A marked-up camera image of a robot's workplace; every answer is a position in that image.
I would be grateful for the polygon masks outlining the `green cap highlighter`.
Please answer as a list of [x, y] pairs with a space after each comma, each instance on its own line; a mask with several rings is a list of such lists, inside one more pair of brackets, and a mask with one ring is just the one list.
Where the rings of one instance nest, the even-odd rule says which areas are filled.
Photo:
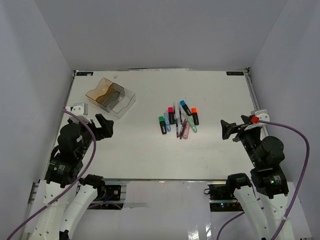
[[163, 116], [159, 116], [158, 121], [159, 121], [160, 129], [161, 129], [161, 133], [163, 135], [167, 134], [165, 118]]

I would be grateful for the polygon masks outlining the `purple ink gel pen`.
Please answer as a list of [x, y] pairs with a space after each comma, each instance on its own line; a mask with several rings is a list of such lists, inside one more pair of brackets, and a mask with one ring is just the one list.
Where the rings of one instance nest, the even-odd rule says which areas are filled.
[[179, 124], [177, 118], [175, 118], [175, 131], [176, 131], [176, 137], [179, 137]]

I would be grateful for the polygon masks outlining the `orange cap highlighter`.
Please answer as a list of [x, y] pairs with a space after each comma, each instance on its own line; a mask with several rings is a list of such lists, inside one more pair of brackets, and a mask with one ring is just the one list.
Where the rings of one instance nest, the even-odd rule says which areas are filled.
[[196, 126], [198, 126], [200, 123], [199, 123], [199, 117], [198, 117], [198, 111], [195, 107], [193, 107], [191, 109], [191, 113], [192, 113], [192, 117], [193, 117], [193, 122]]

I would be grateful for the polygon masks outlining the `blue cap highlighter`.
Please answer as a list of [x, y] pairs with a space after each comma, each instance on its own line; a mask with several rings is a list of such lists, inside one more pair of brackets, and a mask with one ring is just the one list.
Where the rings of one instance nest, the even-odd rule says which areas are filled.
[[186, 102], [184, 100], [181, 100], [180, 102], [181, 107], [183, 108], [184, 112], [190, 117], [192, 116], [192, 112]]

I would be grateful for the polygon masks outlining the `pink cap highlighter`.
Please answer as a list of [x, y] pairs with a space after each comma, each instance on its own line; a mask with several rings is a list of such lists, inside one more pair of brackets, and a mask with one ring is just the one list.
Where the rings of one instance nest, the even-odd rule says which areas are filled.
[[175, 124], [175, 114], [172, 106], [168, 107], [168, 118], [169, 118], [170, 125]]

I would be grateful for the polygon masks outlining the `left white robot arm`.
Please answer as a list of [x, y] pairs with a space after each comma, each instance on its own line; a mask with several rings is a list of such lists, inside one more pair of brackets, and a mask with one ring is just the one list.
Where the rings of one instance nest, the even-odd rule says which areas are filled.
[[89, 205], [105, 196], [101, 176], [89, 174], [83, 158], [91, 145], [113, 136], [114, 121], [96, 114], [100, 126], [81, 116], [69, 119], [60, 129], [57, 146], [52, 150], [45, 175], [43, 210], [31, 240], [70, 240]]

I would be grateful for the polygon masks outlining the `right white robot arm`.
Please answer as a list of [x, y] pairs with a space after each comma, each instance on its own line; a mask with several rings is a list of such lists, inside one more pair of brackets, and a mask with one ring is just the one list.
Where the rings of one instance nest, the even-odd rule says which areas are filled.
[[233, 141], [242, 143], [253, 169], [250, 176], [229, 175], [226, 195], [238, 200], [258, 240], [293, 240], [292, 224], [285, 216], [289, 188], [280, 167], [285, 159], [284, 144], [274, 136], [261, 138], [258, 116], [241, 118], [243, 124], [221, 120], [222, 139], [227, 140], [234, 134]]

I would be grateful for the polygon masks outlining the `blue ink gel pen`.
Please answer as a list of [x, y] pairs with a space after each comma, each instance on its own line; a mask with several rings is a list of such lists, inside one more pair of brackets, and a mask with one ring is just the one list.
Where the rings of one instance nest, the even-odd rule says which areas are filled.
[[182, 120], [182, 112], [181, 112], [181, 105], [178, 105], [178, 113], [179, 113], [179, 121], [180, 124], [183, 125], [183, 120]]

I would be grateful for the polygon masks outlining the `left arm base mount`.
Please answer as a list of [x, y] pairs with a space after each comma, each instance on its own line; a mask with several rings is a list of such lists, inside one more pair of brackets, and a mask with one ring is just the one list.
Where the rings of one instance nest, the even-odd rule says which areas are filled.
[[121, 210], [124, 203], [121, 203], [121, 185], [105, 185], [100, 189], [100, 193], [92, 203], [89, 204], [89, 210]]

